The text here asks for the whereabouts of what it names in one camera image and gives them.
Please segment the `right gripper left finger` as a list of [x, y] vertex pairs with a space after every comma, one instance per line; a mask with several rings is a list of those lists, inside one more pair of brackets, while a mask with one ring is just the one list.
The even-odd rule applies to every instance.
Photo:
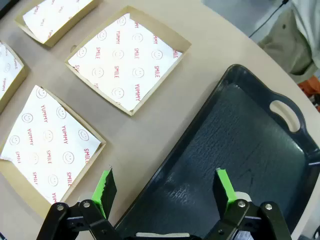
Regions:
[[64, 202], [54, 203], [38, 233], [38, 240], [75, 240], [79, 232], [89, 231], [95, 240], [119, 240], [108, 221], [117, 188], [112, 169], [103, 171], [90, 199], [73, 206]]

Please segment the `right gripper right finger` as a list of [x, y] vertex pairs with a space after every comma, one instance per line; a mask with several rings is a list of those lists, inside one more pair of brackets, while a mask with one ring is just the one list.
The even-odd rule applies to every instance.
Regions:
[[249, 232], [254, 240], [290, 240], [285, 218], [275, 202], [256, 206], [239, 198], [225, 169], [217, 168], [213, 196], [220, 219], [206, 235], [206, 240], [232, 240], [239, 231]]

